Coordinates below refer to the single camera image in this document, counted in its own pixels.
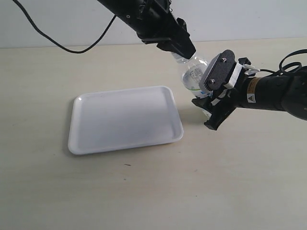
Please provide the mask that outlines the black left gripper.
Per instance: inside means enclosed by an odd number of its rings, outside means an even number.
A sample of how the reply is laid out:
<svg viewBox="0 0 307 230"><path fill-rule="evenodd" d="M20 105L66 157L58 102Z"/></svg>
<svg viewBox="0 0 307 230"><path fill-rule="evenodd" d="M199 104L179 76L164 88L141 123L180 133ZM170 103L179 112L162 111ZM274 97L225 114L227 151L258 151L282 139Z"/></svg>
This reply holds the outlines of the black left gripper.
<svg viewBox="0 0 307 230"><path fill-rule="evenodd" d="M119 18L144 43L157 43L163 51L191 59L196 48L190 39L186 22L175 20L170 0L121 0Z"/></svg>

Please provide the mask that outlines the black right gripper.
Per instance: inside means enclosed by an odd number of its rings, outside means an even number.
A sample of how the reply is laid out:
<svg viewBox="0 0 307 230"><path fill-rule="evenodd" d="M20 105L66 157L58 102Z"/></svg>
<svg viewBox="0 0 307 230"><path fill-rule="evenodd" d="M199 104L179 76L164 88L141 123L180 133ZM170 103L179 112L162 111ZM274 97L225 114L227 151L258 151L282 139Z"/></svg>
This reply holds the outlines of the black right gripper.
<svg viewBox="0 0 307 230"><path fill-rule="evenodd" d="M236 60L242 65L243 81L250 75L249 71L252 70L251 62L248 58L243 57ZM200 108L205 114L212 114L208 121L204 125L210 129L216 131L218 127L230 116L236 109L234 105L240 91L242 90L242 84L239 88L223 89L220 92L216 92L211 97L194 98L192 103Z"/></svg>

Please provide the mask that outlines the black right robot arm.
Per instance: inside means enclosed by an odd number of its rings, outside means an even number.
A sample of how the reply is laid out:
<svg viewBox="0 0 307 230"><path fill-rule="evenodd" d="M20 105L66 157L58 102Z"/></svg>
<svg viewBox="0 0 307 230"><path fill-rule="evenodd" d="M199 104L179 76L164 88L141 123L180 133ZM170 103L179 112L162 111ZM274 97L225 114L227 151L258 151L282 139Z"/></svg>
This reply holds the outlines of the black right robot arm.
<svg viewBox="0 0 307 230"><path fill-rule="evenodd" d="M204 95L192 100L208 112L209 119L204 123L207 128L217 130L236 108L284 111L306 120L306 66L280 63L278 71L256 77L259 71L246 57L236 61L231 50L210 62L198 83Z"/></svg>

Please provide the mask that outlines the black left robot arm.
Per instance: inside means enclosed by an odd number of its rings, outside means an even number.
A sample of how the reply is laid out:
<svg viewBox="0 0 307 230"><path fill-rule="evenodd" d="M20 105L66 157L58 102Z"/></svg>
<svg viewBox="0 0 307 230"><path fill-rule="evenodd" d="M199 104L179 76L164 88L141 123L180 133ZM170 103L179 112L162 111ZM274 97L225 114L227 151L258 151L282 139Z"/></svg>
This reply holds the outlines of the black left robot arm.
<svg viewBox="0 0 307 230"><path fill-rule="evenodd" d="M190 59L196 48L186 22L175 18L170 0L101 0L100 3L134 30L145 44Z"/></svg>

